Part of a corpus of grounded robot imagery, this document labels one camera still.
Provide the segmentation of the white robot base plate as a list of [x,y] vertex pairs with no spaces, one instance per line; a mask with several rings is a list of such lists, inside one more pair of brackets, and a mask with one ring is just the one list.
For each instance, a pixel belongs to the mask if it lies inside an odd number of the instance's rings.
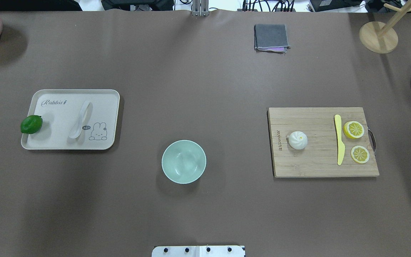
[[202,246],[158,246],[152,257],[245,257],[245,246],[202,245]]

